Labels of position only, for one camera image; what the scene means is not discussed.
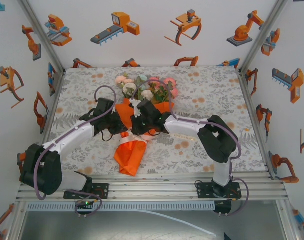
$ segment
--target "white wall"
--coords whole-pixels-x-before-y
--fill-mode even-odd
[[[17,153],[23,153],[32,143],[41,139],[39,126],[33,112],[36,91],[43,96],[51,111],[54,95],[49,96],[47,69],[51,62],[42,47],[41,59],[32,60],[32,52],[27,46],[27,37],[22,33],[21,25],[30,27],[17,1],[2,0],[5,11],[0,12],[0,66],[11,66],[21,75],[24,87],[17,90],[24,98],[11,109],[16,99],[9,92],[0,93],[0,217],[14,202],[19,187],[19,169],[16,164]],[[38,37],[32,33],[36,43]],[[14,78],[16,87],[18,79]],[[38,107],[45,115],[45,109]]]
[[[53,46],[65,68],[73,65],[73,59],[93,67],[119,67],[134,58],[141,66],[172,66],[176,59],[199,56],[198,65],[218,65],[223,61],[244,60],[254,41],[235,47],[226,41],[234,31],[247,21],[247,14],[257,10],[265,20],[274,0],[29,0],[40,23],[53,14],[70,28],[72,41],[65,46]],[[165,39],[175,39],[177,27],[170,23],[176,17],[193,9],[202,19],[202,30],[192,41],[181,36],[182,46]],[[140,25],[140,35],[121,34],[102,46],[90,41],[92,37],[112,25],[112,12],[125,12]],[[249,36],[253,39],[259,30],[253,24]]]
[[[304,74],[304,2],[289,1],[272,30],[276,28],[280,29],[276,48],[270,56],[259,52],[250,66],[250,70],[258,69],[257,91],[252,101],[254,106],[262,104],[273,112],[267,146],[273,154],[288,158],[293,164],[299,182],[285,186],[291,204],[304,217],[304,149],[300,154],[300,129],[304,142],[304,84],[300,99],[292,104],[287,88],[272,80],[273,68],[289,76],[300,68]],[[289,176],[285,166],[277,171],[280,178]]]

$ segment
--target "white ribbon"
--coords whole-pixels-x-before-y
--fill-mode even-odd
[[[141,115],[140,111],[137,108],[137,105],[140,103],[140,100],[135,100],[135,99],[130,99],[130,103],[134,107],[134,116],[137,118],[138,116]]]
[[[120,145],[131,141],[140,141],[140,142],[145,142],[147,144],[148,141],[152,140],[155,137],[155,136],[147,136],[147,135],[137,136],[134,135],[131,131],[127,131],[127,133],[128,136],[120,140]]]

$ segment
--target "flower bouquet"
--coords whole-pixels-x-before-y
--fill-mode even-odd
[[[160,80],[159,77],[150,77],[148,82],[140,86],[136,92],[134,99],[136,100],[150,100],[153,104],[160,104],[163,102],[168,102],[168,94],[171,94],[171,98],[174,99],[178,95],[178,90],[176,88],[176,81],[173,78],[165,78],[162,82],[168,86],[170,93],[168,93],[167,88],[157,81]],[[119,88],[122,89],[122,93],[126,99],[132,97],[136,88],[147,81],[147,76],[139,75],[136,80],[129,79],[128,74],[125,72],[123,75],[116,77],[115,83]]]
[[[115,79],[115,83],[122,89],[122,93],[124,95],[123,103],[116,104],[115,108],[127,129],[132,128],[131,116],[134,115],[134,109],[130,107],[129,98],[132,97],[138,86],[141,85],[134,98],[140,101],[144,99],[150,100],[160,113],[170,111],[170,106],[168,104],[169,94],[173,99],[177,97],[178,91],[176,89],[176,82],[174,79],[168,77],[163,80],[159,80],[159,77],[150,77],[149,80],[152,81],[141,85],[143,82],[147,81],[147,76],[139,75],[136,80],[133,80],[128,78],[127,73],[124,73],[122,76],[118,76]],[[166,84],[169,92],[165,85],[155,80],[162,81]],[[140,136],[134,136],[129,130],[120,134],[120,144],[114,154],[114,159],[120,166],[120,173],[130,176],[136,175],[144,156],[147,143],[153,138],[156,138],[155,133],[155,130],[152,129]]]

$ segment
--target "table surface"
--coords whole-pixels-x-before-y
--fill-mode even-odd
[[[134,79],[138,75],[167,77],[177,81],[179,95],[173,100],[177,115],[196,119],[220,116],[239,139],[242,155],[233,161],[233,171],[265,171],[260,150],[247,112],[242,91],[233,67],[114,67],[72,68],[66,71],[63,88],[56,109],[50,140],[71,128],[78,118],[96,107],[94,92],[101,85],[113,87],[117,103],[121,103],[121,89],[115,78],[127,72]],[[102,89],[97,97],[112,99],[109,89]],[[118,174],[119,165],[113,159],[120,136],[104,142],[98,135],[84,142],[62,161],[62,169],[81,171],[87,175]],[[172,174],[212,172],[213,161],[197,139],[161,133],[147,145],[138,174]]]

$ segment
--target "orange wrapping paper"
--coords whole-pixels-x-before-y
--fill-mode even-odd
[[[134,115],[134,109],[129,107],[129,99],[125,98],[122,104],[117,104],[115,106],[118,114],[120,115],[121,121],[129,129],[132,127],[131,116]],[[162,102],[155,104],[154,107],[161,113],[169,112],[168,102]],[[138,167],[141,164],[142,158],[146,150],[146,144],[150,135],[148,133],[145,136],[132,136],[129,132],[121,133],[122,138],[130,137],[131,140],[126,143],[121,143],[115,151],[114,159],[120,165],[120,173],[135,176],[138,170]]]

